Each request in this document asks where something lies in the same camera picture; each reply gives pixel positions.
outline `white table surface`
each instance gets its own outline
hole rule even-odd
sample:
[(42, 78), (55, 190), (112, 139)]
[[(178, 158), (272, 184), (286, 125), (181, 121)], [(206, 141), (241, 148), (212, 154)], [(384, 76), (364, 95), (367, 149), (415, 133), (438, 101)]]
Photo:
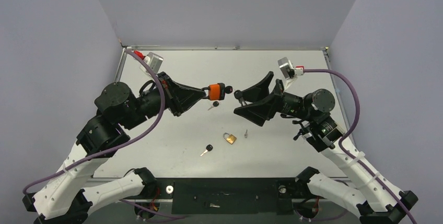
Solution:
[[(294, 65), (305, 68), (327, 68), (321, 51), (153, 51), (162, 56), (160, 71), (175, 82), (202, 88), (223, 82), (234, 90), (244, 90), (258, 83), (268, 71), (274, 79), (284, 79), (277, 60), (288, 57)], [(148, 80), (140, 64), (128, 56), (120, 81), (138, 96), (138, 90)], [(328, 74), (305, 74), (287, 90), (304, 96), (319, 88), (334, 92)], [(239, 102), (233, 94), (226, 95), (220, 106), (207, 110), (212, 102), (201, 100), (188, 112), (174, 117), (165, 111), (158, 126), (145, 138), (119, 150), (96, 171), (96, 178), (119, 178), (130, 168), (147, 167), (155, 177), (179, 178), (260, 178), (296, 176), (307, 166), (319, 169), (329, 177), (345, 177), (327, 158), (317, 153), (306, 141), (293, 141), (299, 127), (277, 113), (263, 127), (233, 113)], [(345, 128), (338, 102), (332, 117)], [(147, 129), (154, 118), (126, 132), (136, 137)], [(243, 137), (246, 129), (249, 137)], [(230, 145), (223, 133), (238, 139)], [(214, 149), (200, 157), (206, 145)]]

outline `metal frame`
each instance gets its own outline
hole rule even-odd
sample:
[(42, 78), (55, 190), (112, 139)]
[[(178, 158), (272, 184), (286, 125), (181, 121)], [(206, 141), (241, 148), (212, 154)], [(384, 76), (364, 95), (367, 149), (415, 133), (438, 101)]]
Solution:
[[(326, 65), (328, 66), (328, 69), (332, 70), (331, 69), (331, 61), (329, 60), (328, 49), (329, 48), (325, 48), (324, 50), (322, 50), (322, 52), (323, 52), (324, 59), (326, 60)], [(340, 93), (337, 92), (338, 87), (337, 87), (337, 82), (335, 81), (336, 77), (334, 75), (332, 75), (332, 74), (330, 74), (330, 76), (331, 76), (331, 80), (332, 80), (332, 85), (334, 86), (334, 89), (335, 89), (334, 90), (335, 95), (337, 96), (337, 100), (339, 101), (340, 110), (342, 111), (343, 118), (345, 120), (346, 129), (349, 129), (351, 125), (349, 124), (349, 121), (347, 119), (347, 114), (346, 114), (346, 110), (345, 110), (344, 105), (343, 105), (342, 97), (341, 97)], [(352, 134), (350, 134), (349, 137), (351, 139), (351, 142), (354, 144), (354, 146), (357, 147), (357, 145), (355, 144), (354, 137), (352, 136)]]
[[(328, 55), (328, 49), (329, 47), (324, 47), (324, 48), (319, 48), (319, 49), (304, 49), (304, 48), (274, 48), (274, 49), (262, 49), (262, 48), (248, 48), (248, 47), (239, 47), (236, 46), (234, 48), (232, 48), (232, 46), (224, 46), (224, 47), (172, 47), (172, 46), (159, 46), (159, 45), (137, 45), (137, 46), (125, 46), (123, 48), (122, 51), (122, 56), (120, 57), (120, 62), (119, 62), (119, 66), (117, 68), (117, 73), (115, 74), (115, 79), (114, 82), (120, 81), (122, 72), (123, 72), (123, 68), (124, 68), (124, 64), (126, 61), (126, 53), (124, 52), (125, 49), (129, 49), (129, 50), (140, 50), (140, 51), (208, 51), (208, 50), (222, 50), (222, 51), (322, 51), (323, 52), (323, 56), (324, 59), (326, 60), (326, 65), (328, 67), (328, 69), (331, 69), (331, 61), (329, 60), (329, 55)], [(340, 93), (337, 92), (337, 83), (335, 81), (335, 77), (333, 77), (333, 75), (331, 76), (331, 80), (332, 80), (332, 85), (334, 86), (334, 92), (335, 95), (337, 96), (337, 100), (339, 102), (340, 105), (340, 110), (342, 111), (343, 114), (343, 118), (345, 121), (345, 125), (346, 128), (349, 129), (350, 124), (349, 121), (347, 119), (347, 114), (346, 114), (346, 110), (344, 108), (343, 105), (343, 101), (342, 101), (342, 97), (340, 95)], [(352, 136), (352, 134), (349, 136), (351, 138), (351, 142), (354, 144), (354, 146), (356, 146), (358, 148), (358, 146), (355, 144), (354, 138)]]

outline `bolt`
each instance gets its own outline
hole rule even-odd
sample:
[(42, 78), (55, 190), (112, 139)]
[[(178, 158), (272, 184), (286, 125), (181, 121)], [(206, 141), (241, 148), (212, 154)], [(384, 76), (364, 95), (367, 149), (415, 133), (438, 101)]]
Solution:
[(281, 185), (281, 186), (278, 187), (278, 191), (279, 191), (281, 194), (284, 194), (284, 193), (286, 193), (286, 187), (283, 186), (283, 185)]
[(166, 193), (172, 194), (172, 192), (174, 192), (174, 187), (173, 186), (167, 186), (166, 187)]

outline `key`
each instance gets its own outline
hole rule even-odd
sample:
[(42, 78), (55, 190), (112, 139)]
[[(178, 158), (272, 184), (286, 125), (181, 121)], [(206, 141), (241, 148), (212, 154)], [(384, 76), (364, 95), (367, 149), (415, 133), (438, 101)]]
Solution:
[(223, 134), (223, 138), (229, 142), (231, 145), (234, 144), (234, 142), (237, 140), (237, 138), (232, 135), (232, 134), (228, 134), (228, 133), (224, 133)]
[(232, 86), (225, 87), (225, 93), (227, 93), (227, 94), (232, 93)]
[(203, 156), (205, 153), (212, 151), (213, 148), (214, 147), (211, 144), (207, 145), (206, 150), (200, 156)]
[(212, 103), (212, 106), (208, 109), (208, 111), (211, 110), (212, 108), (218, 107), (219, 105), (220, 103), (218, 101), (214, 101), (214, 103)]

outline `key head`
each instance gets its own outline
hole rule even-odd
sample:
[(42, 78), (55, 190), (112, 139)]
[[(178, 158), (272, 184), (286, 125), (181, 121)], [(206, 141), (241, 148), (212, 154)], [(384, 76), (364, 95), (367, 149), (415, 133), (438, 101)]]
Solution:
[(227, 94), (232, 93), (232, 86), (225, 87), (225, 93), (227, 93)]
[(235, 92), (234, 92), (234, 97), (235, 97), (237, 100), (241, 99), (241, 98), (243, 97), (243, 92), (240, 91), (240, 90), (235, 91)]

